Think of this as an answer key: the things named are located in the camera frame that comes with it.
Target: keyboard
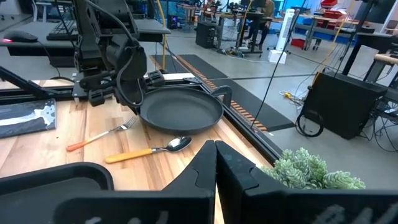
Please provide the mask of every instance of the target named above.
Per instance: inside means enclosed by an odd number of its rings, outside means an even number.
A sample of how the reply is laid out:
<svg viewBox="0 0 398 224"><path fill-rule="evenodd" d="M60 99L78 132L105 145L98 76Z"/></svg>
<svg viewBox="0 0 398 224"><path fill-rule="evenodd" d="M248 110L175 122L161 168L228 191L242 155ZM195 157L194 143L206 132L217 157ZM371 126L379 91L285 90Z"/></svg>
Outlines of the keyboard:
<svg viewBox="0 0 398 224"><path fill-rule="evenodd" d="M72 40L77 40L78 32L76 29L76 22L75 21L64 21L64 22L68 28ZM63 26L62 22L59 22L57 26L50 31L50 33L47 35L47 40L69 40L67 30Z"/></svg>

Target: computer mouse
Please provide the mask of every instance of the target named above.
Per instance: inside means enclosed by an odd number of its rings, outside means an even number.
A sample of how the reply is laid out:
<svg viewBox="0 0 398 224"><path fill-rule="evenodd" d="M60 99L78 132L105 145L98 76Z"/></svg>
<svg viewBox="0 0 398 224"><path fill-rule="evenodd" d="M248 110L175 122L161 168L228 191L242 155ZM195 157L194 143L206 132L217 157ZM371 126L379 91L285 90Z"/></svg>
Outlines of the computer mouse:
<svg viewBox="0 0 398 224"><path fill-rule="evenodd" d="M37 42L37 37L21 30L13 30L4 35L3 42L34 43Z"/></svg>

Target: black frying pan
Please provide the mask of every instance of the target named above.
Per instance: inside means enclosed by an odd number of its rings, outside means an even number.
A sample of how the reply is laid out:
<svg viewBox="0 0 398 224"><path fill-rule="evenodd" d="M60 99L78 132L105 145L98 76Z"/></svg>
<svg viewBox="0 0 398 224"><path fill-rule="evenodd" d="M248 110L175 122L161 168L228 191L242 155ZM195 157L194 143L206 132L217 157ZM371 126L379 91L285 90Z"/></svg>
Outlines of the black frying pan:
<svg viewBox="0 0 398 224"><path fill-rule="evenodd" d="M191 88L160 88L146 94L138 110L141 119L158 131L191 135L207 130L223 116L223 103L231 104L232 90L221 86L210 94Z"/></svg>

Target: gray floor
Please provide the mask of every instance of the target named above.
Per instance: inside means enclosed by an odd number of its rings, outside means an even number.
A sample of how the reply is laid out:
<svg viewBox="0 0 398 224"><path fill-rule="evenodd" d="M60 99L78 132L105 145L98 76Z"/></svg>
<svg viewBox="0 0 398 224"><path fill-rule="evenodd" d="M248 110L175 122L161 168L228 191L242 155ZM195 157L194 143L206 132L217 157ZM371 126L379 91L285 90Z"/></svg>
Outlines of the gray floor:
<svg viewBox="0 0 398 224"><path fill-rule="evenodd" d="M227 30L226 37L234 37L234 31ZM216 53L214 50L203 49L195 44L195 33L184 33L173 31L168 37L170 49L175 54L195 54L210 63L230 78L257 78L249 80L236 80L238 84L248 89L252 94L262 99L270 82L270 77L275 64L267 61L267 52L263 57L249 55L244 59L232 58ZM267 45L274 45L277 41L276 35L268 35ZM162 46L155 43L141 43L147 55L161 54ZM323 42L318 51L303 51L290 47L291 55L287 56L286 64L279 65L272 80L271 87L265 102L277 111L294 121L298 110L291 102L283 99L280 91L289 91L304 95L307 86L311 84L313 76L303 76L315 73L319 69L319 62L322 62L330 48L329 42ZM330 57L328 66L338 67L338 57L343 47L337 46ZM375 50L363 47L358 54L350 74L353 77L362 77L369 68ZM10 57L5 48L0 48L0 65L12 72L31 80L47 79L57 75L57 71L49 65L47 57ZM148 59L148 71L155 69L154 64ZM61 75L70 77L76 70L74 68L59 68ZM389 83L397 68L380 82ZM388 130L390 136L397 136L398 128L392 127ZM297 150L304 147L312 154L319 154L327 161L330 171L349 171L353 176L360 177L365 181L369 189L398 189L398 179L395 178L398 170L398 153L382 151L377 144L363 138L355 138L347 141L334 133L324 130L317 138L305 138L296 132L294 128L267 133L280 148ZM392 138L395 146L398 146L398 139ZM380 137L380 144L388 150L392 150L386 135Z"/></svg>

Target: frying pan handle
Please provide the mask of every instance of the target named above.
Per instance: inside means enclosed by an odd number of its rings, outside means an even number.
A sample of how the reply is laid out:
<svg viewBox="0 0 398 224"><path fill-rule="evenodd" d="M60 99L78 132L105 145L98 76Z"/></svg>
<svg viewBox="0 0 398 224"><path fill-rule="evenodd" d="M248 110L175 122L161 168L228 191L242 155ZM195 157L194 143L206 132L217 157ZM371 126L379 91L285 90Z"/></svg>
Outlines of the frying pan handle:
<svg viewBox="0 0 398 224"><path fill-rule="evenodd" d="M213 90L210 93L211 96L221 96L224 95L223 98L223 104L227 107L231 106L231 100L232 100L232 89L229 86L220 86Z"/></svg>

